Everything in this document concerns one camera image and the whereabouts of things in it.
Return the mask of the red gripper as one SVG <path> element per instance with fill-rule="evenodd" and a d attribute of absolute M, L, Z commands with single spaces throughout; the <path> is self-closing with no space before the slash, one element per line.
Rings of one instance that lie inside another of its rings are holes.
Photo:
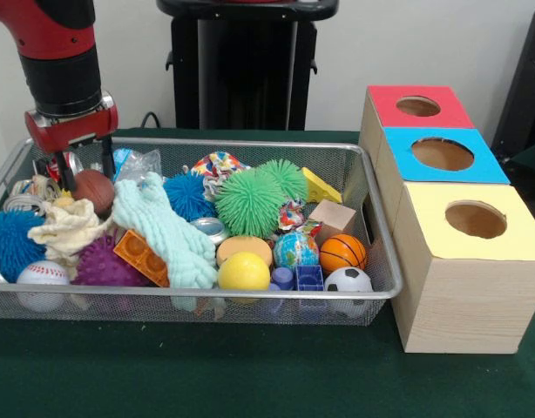
<path fill-rule="evenodd" d="M 119 115 L 113 97 L 107 91 L 99 104 L 86 113 L 68 117 L 49 117 L 37 110 L 27 111 L 24 122 L 30 137 L 46 153 L 54 153 L 62 186 L 66 191 L 76 191 L 76 155 L 64 152 L 70 145 L 91 139 L 101 139 L 103 174 L 113 179 L 116 168 L 112 150 L 112 134 L 119 125 Z"/>

